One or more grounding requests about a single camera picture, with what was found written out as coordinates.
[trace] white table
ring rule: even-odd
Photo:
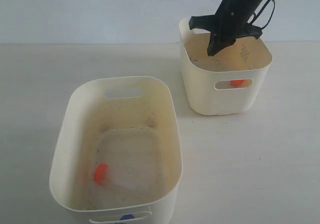
[[[179,47],[0,45],[0,222],[75,224],[52,198],[49,172],[72,92],[120,76],[170,88],[184,171],[172,224],[320,221],[320,42],[267,44],[271,65],[246,113],[189,107]]]

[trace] bin handle cutout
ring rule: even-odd
[[[139,222],[141,220],[144,220],[150,217],[151,214],[152,213],[150,211],[143,211],[143,212],[128,214],[128,216],[133,215],[134,218],[122,219],[122,220],[121,220],[121,217],[126,215],[102,216],[102,217],[89,219],[89,222],[92,224],[127,224],[127,223],[134,224],[136,222]]]
[[[236,79],[236,80],[222,80],[218,81],[214,88],[218,91],[245,89],[254,83],[253,79]]]
[[[107,99],[140,98],[144,90],[140,87],[110,88],[104,94]]]

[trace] robotic arm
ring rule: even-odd
[[[255,14],[263,0],[222,0],[214,15],[192,16],[189,20],[190,29],[209,31],[210,41],[207,48],[208,56],[214,56],[222,49],[233,45],[237,38],[255,37],[262,35],[263,27],[253,25],[269,2],[267,0],[258,14]]]

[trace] white plastic bin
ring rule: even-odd
[[[202,115],[242,113],[253,105],[272,62],[261,39],[244,37],[215,56],[207,55],[210,33],[179,23],[181,73],[191,108]],[[244,80],[241,85],[230,81]]]
[[[93,181],[100,163],[110,175],[103,186]],[[182,169],[168,87],[152,77],[98,79],[69,100],[49,187],[79,223],[168,224]]]

